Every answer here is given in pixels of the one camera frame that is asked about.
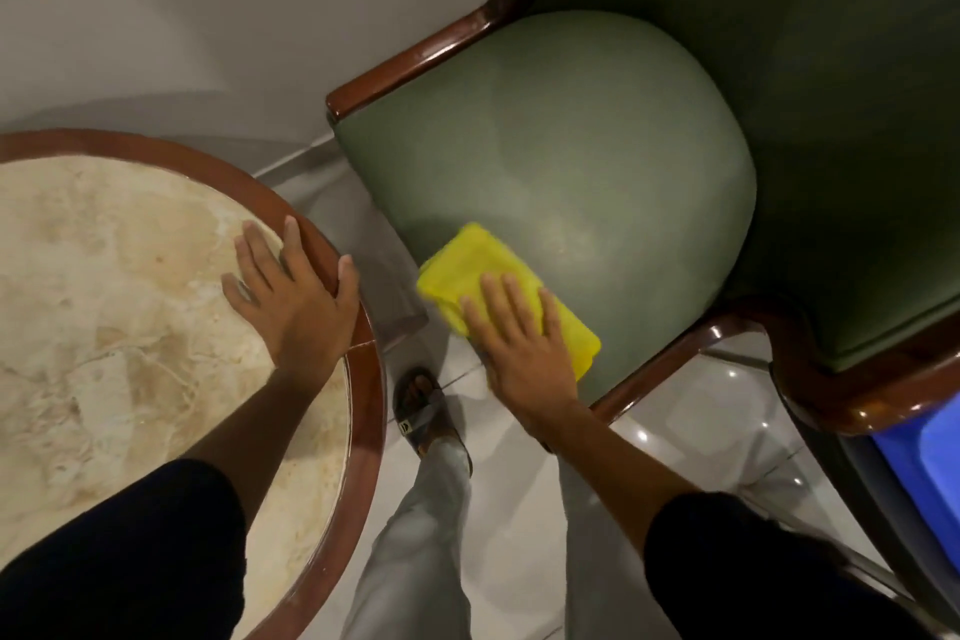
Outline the person's right hand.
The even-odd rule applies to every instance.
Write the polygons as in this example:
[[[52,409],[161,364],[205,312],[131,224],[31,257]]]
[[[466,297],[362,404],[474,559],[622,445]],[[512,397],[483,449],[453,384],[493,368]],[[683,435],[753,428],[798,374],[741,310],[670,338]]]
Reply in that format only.
[[[502,276],[486,273],[481,277],[486,308],[482,314],[497,329],[496,351],[481,359],[493,394],[529,435],[543,442],[538,437],[539,419],[551,404],[578,401],[577,380],[552,293],[546,288],[538,292],[541,336],[524,338],[512,329]]]

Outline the person's left hand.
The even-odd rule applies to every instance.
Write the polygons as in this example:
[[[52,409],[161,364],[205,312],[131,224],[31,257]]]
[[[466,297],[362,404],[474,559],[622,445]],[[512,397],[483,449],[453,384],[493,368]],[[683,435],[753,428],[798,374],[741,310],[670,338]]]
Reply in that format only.
[[[338,362],[352,344],[355,321],[336,321],[333,297],[306,255],[299,222],[288,216],[282,246],[274,254],[282,266],[278,287],[246,287],[242,282],[242,232],[234,237],[239,275],[254,311],[235,311],[260,336],[274,369],[313,369]]]

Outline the grey trousers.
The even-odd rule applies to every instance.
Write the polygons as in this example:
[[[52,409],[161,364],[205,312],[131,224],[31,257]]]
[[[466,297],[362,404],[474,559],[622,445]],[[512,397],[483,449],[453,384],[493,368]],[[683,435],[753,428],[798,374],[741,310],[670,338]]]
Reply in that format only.
[[[681,640],[644,565],[594,490],[561,460],[566,640]],[[460,438],[435,439],[413,486],[375,540],[342,640],[471,640],[461,548],[471,486]]]

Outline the black left sleeve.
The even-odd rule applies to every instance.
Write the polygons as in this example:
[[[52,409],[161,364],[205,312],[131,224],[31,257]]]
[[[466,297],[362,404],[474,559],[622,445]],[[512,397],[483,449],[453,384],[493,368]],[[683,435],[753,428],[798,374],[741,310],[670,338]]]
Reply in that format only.
[[[0,571],[0,640],[231,640],[246,538],[218,469],[168,462]]]

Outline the person's right forearm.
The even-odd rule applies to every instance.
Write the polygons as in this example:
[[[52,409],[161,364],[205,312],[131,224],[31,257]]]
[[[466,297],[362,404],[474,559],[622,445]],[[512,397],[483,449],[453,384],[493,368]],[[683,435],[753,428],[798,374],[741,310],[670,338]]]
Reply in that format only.
[[[578,401],[549,404],[536,430],[545,446],[592,489],[640,556],[662,509],[700,492]]]

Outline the black sandal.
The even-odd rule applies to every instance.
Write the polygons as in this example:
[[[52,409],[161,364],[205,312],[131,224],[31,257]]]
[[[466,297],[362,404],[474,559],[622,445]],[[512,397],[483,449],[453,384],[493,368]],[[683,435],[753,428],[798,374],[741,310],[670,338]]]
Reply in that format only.
[[[417,366],[404,374],[394,388],[392,406],[396,427],[418,457],[417,484],[429,475],[470,480],[473,460],[454,423],[448,398],[431,371]]]

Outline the round marble table wooden rim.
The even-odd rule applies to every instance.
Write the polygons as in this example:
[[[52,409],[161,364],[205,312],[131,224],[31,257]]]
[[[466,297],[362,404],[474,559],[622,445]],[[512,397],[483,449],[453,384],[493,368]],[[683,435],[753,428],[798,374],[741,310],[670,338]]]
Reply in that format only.
[[[222,294],[234,238],[273,251],[293,208],[170,141],[93,130],[0,135],[0,571],[178,458],[272,369]],[[361,308],[251,525],[232,640],[299,640],[347,568],[385,440],[378,343]]]

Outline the blue plastic container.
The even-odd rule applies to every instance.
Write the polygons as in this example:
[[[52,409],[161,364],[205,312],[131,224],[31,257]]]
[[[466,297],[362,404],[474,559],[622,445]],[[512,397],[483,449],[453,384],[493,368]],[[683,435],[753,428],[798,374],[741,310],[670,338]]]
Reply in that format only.
[[[960,574],[960,392],[872,441]]]

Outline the black right sleeve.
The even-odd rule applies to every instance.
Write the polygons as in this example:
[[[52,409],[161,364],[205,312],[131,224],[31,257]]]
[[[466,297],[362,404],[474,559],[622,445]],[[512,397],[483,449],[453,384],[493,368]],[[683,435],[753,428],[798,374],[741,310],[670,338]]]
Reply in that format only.
[[[643,561],[681,640],[936,640],[894,600],[848,575],[825,542],[727,493],[667,502]]]

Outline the yellow cleaning cloth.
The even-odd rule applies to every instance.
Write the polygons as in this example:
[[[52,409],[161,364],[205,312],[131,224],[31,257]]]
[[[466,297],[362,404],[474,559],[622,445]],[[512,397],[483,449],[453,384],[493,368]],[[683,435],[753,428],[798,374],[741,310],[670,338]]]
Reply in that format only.
[[[470,331],[462,310],[462,299],[471,299],[485,314],[481,277],[484,274],[512,275],[531,303],[537,320],[543,318],[539,291],[542,279],[505,243],[477,223],[464,225],[434,256],[420,267],[416,290],[433,304],[454,333],[466,338]],[[578,380],[591,369],[602,348],[599,337],[565,304],[557,303],[558,321],[564,344]]]

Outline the person's left forearm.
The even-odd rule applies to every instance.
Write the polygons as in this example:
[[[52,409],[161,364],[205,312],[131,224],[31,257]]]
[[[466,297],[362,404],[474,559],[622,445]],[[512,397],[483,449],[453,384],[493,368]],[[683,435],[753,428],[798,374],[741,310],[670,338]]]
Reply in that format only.
[[[181,458],[217,469],[230,483],[250,528],[297,429],[329,381],[337,361],[313,369],[276,367],[246,402]]]

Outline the black sleeve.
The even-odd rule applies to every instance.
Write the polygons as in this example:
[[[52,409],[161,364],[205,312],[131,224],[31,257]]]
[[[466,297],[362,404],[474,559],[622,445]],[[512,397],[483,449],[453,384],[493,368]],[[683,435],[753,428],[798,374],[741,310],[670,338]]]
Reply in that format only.
[[[246,538],[218,469],[168,462],[0,571],[0,640],[231,640]]]
[[[848,575],[825,542],[727,493],[667,502],[643,561],[681,640],[936,640],[894,600]]]

